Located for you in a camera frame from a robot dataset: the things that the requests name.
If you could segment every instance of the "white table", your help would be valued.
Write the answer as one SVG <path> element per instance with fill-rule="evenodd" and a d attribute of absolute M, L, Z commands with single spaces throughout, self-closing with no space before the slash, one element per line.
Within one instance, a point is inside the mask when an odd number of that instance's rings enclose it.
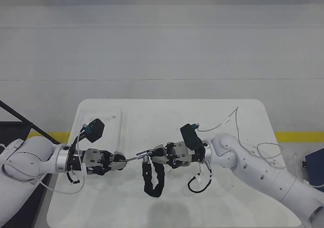
<path fill-rule="evenodd" d="M 121 110 L 119 148 L 107 138 L 106 126 L 105 137 L 93 144 L 84 140 L 80 149 L 116 147 L 129 158 L 159 144 L 182 141 L 180 127 L 186 123 L 200 123 L 201 129 L 216 126 L 236 106 L 239 106 L 238 126 L 243 142 L 253 145 L 276 143 L 265 107 L 260 101 L 213 99 L 85 100 L 78 107 L 69 143 L 81 125 L 90 122 L 90 118 L 103 120 L 105 112 Z M 201 139 L 208 139 L 219 132 L 237 134 L 234 116 L 225 126 L 198 135 Z M 272 145 L 263 146 L 262 150 L 269 155 L 280 152 Z M 276 159 L 284 165 L 282 156 Z M 109 172 L 103 177 L 87 176 L 80 193 L 52 195 L 47 222 L 53 228 L 296 227 L 301 224 L 286 207 L 246 186 L 229 169 L 219 166 L 213 166 L 212 184 L 205 192 L 189 192 L 187 182 L 197 171 L 197 164 L 175 170 L 166 166 L 165 188 L 160 198 L 152 198 L 143 192 L 140 161 L 130 162 L 121 172 Z M 77 188 L 78 185 L 69 186 L 65 174 L 58 176 L 56 189 L 73 191 Z"/>

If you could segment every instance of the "black pole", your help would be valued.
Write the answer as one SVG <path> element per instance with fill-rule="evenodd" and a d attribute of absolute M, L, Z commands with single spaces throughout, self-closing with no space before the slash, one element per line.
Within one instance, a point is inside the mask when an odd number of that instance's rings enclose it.
<path fill-rule="evenodd" d="M 20 115 L 20 113 L 18 113 L 17 111 L 13 110 L 10 106 L 8 106 L 7 104 L 5 104 L 1 100 L 0 100 L 0 107 L 3 108 L 4 110 L 8 111 L 8 113 L 12 114 L 13 116 L 15 116 L 16 118 L 18 118 L 22 122 L 30 125 L 32 129 L 34 129 L 37 132 L 39 132 L 42 136 L 44 136 L 45 138 L 49 139 L 52 143 L 59 144 L 59 142 L 56 139 L 54 139 L 52 136 L 48 135 L 45 131 L 43 131 L 40 128 L 38 128 L 35 124 L 33 124 L 27 118 L 25 118 L 22 115 Z"/>

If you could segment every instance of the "black fabric strap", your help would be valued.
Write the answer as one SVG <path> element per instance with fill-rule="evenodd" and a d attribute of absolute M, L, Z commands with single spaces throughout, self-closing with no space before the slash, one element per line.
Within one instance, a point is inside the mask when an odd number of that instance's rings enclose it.
<path fill-rule="evenodd" d="M 158 184 L 153 188 L 152 183 L 152 165 L 151 164 L 142 164 L 142 176 L 144 179 L 144 192 L 150 195 L 151 197 L 160 197 L 164 188 L 164 167 L 162 164 L 153 162 L 155 167 L 155 172 L 157 173 Z"/>

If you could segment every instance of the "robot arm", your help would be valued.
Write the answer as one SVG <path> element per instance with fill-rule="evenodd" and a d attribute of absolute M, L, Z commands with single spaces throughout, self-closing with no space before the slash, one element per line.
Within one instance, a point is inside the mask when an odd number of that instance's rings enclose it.
<path fill-rule="evenodd" d="M 83 127 L 80 140 L 94 142 L 102 131 L 103 123 L 96 119 Z M 119 152 L 87 149 L 80 155 L 87 174 L 104 175 L 127 164 Z M 18 212 L 46 174 L 73 170 L 81 170 L 75 143 L 55 145 L 44 137 L 12 142 L 0 155 L 0 227 Z"/>
<path fill-rule="evenodd" d="M 173 168 L 188 166 L 191 162 L 205 163 L 209 170 L 210 164 L 220 165 L 230 169 L 248 186 L 285 205 L 305 227 L 324 227 L 323 192 L 304 184 L 274 160 L 267 162 L 256 156 L 257 151 L 253 146 L 242 147 L 229 134 L 221 133 L 212 140 L 201 141 L 195 133 L 198 125 L 186 126 L 181 128 L 184 141 L 169 143 L 164 148 L 158 146 L 164 149 L 163 157 L 152 157 L 152 161 L 168 164 Z"/>
<path fill-rule="evenodd" d="M 211 150 L 206 158 L 211 164 L 229 168 L 241 181 L 290 209 L 305 227 L 324 227 L 324 193 L 304 184 L 274 161 L 255 156 L 254 148 L 244 149 L 238 140 L 220 134 L 207 140 Z"/>

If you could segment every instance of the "yellow tape line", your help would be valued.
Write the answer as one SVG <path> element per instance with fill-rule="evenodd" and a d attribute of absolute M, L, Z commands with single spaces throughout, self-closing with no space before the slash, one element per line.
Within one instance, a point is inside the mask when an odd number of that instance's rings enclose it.
<path fill-rule="evenodd" d="M 275 132 L 279 143 L 324 143 L 324 132 Z"/>
<path fill-rule="evenodd" d="M 70 137 L 69 132 L 48 132 L 48 134 L 60 143 L 68 143 L 68 138 Z M 41 134 L 38 132 L 30 132 L 27 138 L 29 139 L 33 136 L 41 136 Z"/>
<path fill-rule="evenodd" d="M 67 143 L 69 132 L 48 132 L 60 143 Z M 30 132 L 28 138 L 40 136 L 38 132 Z M 279 143 L 324 143 L 324 132 L 275 132 Z"/>

